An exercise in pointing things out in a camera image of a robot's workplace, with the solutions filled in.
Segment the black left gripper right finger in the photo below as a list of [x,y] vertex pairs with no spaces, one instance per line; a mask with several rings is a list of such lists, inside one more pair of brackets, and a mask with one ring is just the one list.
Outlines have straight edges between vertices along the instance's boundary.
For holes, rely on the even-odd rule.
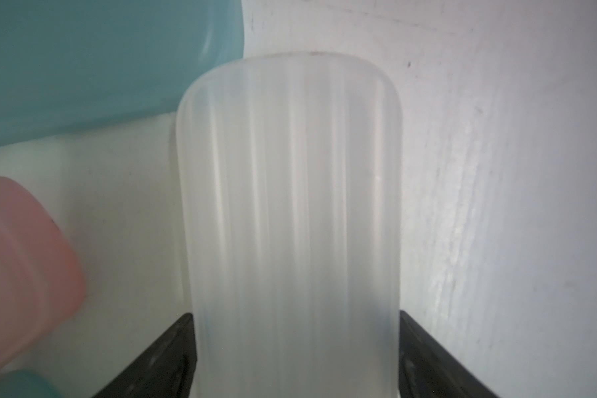
[[401,398],[497,398],[403,310],[399,331],[399,394]]

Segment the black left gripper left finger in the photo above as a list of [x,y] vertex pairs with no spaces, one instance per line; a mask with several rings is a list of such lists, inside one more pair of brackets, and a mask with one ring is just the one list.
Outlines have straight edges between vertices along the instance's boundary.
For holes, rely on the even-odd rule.
[[195,371],[194,318],[185,313],[96,396],[189,398]]

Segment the ribbed clear pencil case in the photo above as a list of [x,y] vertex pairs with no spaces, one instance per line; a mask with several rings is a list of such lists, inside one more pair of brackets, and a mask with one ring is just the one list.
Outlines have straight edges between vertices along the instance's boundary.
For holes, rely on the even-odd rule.
[[395,397],[401,103],[377,66],[219,66],[176,118],[198,397]]

